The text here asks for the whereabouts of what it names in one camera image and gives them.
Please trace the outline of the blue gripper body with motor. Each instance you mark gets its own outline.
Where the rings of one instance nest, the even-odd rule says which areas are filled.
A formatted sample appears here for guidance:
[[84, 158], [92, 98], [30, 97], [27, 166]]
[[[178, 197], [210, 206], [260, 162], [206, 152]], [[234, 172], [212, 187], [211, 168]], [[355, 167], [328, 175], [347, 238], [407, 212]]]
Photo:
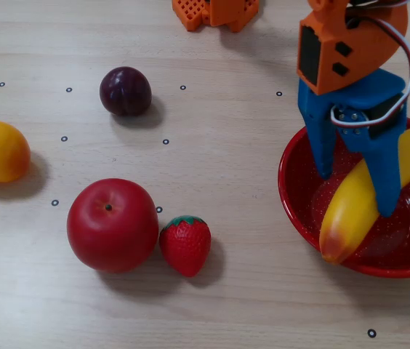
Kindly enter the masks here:
[[299, 80], [298, 108], [310, 140], [374, 140], [404, 130], [401, 106], [386, 121], [364, 122], [383, 117], [402, 97], [406, 82], [381, 68], [361, 80], [323, 95], [317, 95]]

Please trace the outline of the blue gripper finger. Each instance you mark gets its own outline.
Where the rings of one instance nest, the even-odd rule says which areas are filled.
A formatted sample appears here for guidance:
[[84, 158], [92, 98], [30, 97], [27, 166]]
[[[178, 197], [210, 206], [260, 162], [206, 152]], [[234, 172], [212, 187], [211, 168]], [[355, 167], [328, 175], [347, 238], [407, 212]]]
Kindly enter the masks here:
[[377, 209], [384, 217], [395, 210], [401, 192], [401, 175], [398, 160], [398, 139], [406, 130], [407, 108], [403, 106], [388, 121], [360, 127], [367, 114], [352, 108], [334, 109], [337, 121], [354, 126], [338, 127], [342, 140], [351, 152], [360, 153], [366, 162], [374, 186]]
[[303, 119], [316, 169], [319, 176], [327, 180], [333, 171], [336, 129], [325, 117], [304, 115]]

